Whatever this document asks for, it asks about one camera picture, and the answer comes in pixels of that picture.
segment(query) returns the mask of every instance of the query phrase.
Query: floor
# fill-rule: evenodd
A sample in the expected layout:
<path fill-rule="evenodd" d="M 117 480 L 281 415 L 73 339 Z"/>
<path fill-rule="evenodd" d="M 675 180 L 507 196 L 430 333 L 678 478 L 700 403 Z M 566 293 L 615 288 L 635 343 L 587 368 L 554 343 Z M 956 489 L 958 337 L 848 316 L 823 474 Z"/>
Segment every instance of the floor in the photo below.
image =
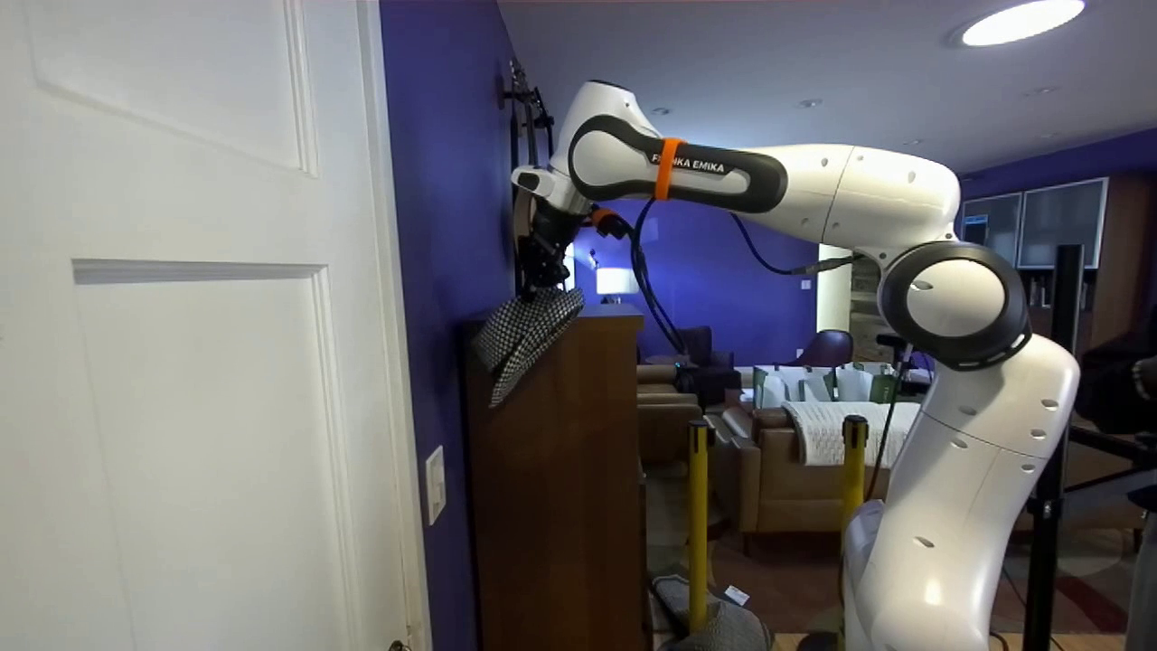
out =
<path fill-rule="evenodd" d="M 678 474 L 646 480 L 646 573 L 684 573 L 687 554 L 687 489 Z M 1030 542 L 1014 540 L 997 586 L 989 646 L 1018 651 L 1028 617 Z M 1120 651 L 1129 615 L 1132 554 L 1120 531 L 1063 534 L 1051 609 L 1054 651 Z M 742 542 L 727 526 L 712 534 L 712 591 L 742 591 L 764 633 L 778 651 L 795 651 L 805 633 L 840 626 L 840 540 L 775 534 Z"/>

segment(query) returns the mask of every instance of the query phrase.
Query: robotic manipulator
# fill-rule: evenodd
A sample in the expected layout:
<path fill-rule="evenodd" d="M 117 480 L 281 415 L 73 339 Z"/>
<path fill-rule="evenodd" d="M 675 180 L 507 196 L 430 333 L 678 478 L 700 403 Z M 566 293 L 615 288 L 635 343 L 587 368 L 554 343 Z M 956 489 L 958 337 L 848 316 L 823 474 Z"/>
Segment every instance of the robotic manipulator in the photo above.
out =
<path fill-rule="evenodd" d="M 881 320 L 941 368 L 889 495 L 847 528 L 847 646 L 988 646 L 1009 531 L 1080 368 L 1030 333 L 1018 276 L 956 239 L 962 192 L 948 167 L 857 146 L 687 146 L 660 136 L 630 89 L 587 82 L 551 170 L 521 167 L 515 183 L 539 215 L 587 221 L 605 198 L 684 198 L 871 258 Z"/>

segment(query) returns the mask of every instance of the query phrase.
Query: blue wall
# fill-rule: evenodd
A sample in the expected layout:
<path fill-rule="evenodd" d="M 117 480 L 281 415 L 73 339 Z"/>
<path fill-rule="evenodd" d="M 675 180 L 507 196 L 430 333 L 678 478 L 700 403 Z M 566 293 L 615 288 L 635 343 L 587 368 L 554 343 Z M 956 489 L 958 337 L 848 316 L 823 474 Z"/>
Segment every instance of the blue wall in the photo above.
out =
<path fill-rule="evenodd" d="M 478 646 L 457 329 L 509 298 L 507 112 L 495 0 L 384 0 L 416 451 L 443 446 L 448 509 L 428 528 L 433 645 Z"/>
<path fill-rule="evenodd" d="M 612 202 L 633 224 L 639 206 Z M 817 261 L 812 241 L 786 239 L 760 224 L 750 224 L 750 233 L 764 261 L 778 269 Z M 792 357 L 817 326 L 812 286 L 804 288 L 800 279 L 764 272 L 723 210 L 653 202 L 645 224 L 645 251 L 652 286 L 674 322 L 678 329 L 712 326 L 716 353 L 733 353 L 733 361 Z M 575 258 L 587 302 L 595 302 L 592 269 L 630 269 L 630 245 L 592 233 L 578 237 Z M 639 353 L 674 353 L 652 320 L 645 322 Z"/>
<path fill-rule="evenodd" d="M 1138 174 L 1157 180 L 1157 130 L 1138 130 L 1085 150 L 1065 150 L 1014 167 L 993 167 L 962 177 L 967 196 L 1001 196 L 1039 183 L 1063 183 L 1080 177 Z M 1157 261 L 1151 263 L 1151 306 L 1157 306 Z"/>

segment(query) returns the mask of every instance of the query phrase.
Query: black wire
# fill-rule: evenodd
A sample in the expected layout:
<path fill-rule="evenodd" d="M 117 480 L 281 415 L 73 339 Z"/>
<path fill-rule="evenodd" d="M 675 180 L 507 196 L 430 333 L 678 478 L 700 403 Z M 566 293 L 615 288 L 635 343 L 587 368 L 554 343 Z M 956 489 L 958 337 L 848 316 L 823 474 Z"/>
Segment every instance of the black wire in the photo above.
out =
<path fill-rule="evenodd" d="M 645 228 L 646 228 L 652 206 L 653 206 L 653 198 L 645 202 L 635 224 L 630 228 L 630 269 L 635 276 L 639 298 L 645 298 L 658 333 L 674 343 L 675 353 L 684 353 L 678 329 L 652 286 L 652 269 L 646 269 L 646 252 L 645 252 Z"/>
<path fill-rule="evenodd" d="M 869 480 L 869 495 L 863 495 L 863 499 L 874 495 L 881 451 L 887 451 L 889 429 L 894 429 L 897 399 L 900 399 L 900 366 L 897 366 L 897 376 L 894 376 L 889 409 L 887 409 L 887 415 L 881 415 L 881 434 L 880 434 L 880 450 L 874 450 L 871 480 Z"/>
<path fill-rule="evenodd" d="M 778 269 L 778 263 L 770 263 L 770 261 L 760 252 L 750 224 L 744 224 L 738 215 L 729 215 L 729 224 L 733 224 L 738 237 L 744 239 L 744 245 L 750 245 L 750 252 L 756 258 L 756 263 L 768 269 L 768 272 L 775 272 L 775 276 L 819 276 L 819 272 L 830 272 L 830 269 L 841 269 L 841 263 L 853 263 L 853 261 L 857 261 L 857 252 L 848 252 L 848 258 L 827 258 L 827 261 L 804 263 L 804 269 Z"/>
<path fill-rule="evenodd" d="M 989 638 L 989 640 L 997 640 L 997 645 L 1001 645 L 1001 651 L 1014 651 L 1014 646 L 1009 646 L 1009 640 L 1005 640 L 1001 633 L 993 633 L 993 630 L 989 630 L 988 638 Z"/>

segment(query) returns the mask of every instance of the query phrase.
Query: chair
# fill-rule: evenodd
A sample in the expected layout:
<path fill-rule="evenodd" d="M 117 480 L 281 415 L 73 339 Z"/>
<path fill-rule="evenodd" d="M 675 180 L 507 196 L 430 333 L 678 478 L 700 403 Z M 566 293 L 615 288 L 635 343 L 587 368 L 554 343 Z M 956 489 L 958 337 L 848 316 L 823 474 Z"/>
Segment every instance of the chair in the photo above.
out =
<path fill-rule="evenodd" d="M 675 329 L 675 339 L 678 339 L 678 353 L 687 353 L 694 366 L 716 361 L 716 343 L 710 326 Z"/>
<path fill-rule="evenodd" d="M 847 366 L 853 361 L 853 333 L 848 329 L 819 329 L 810 337 L 804 353 L 792 357 L 792 366 Z"/>

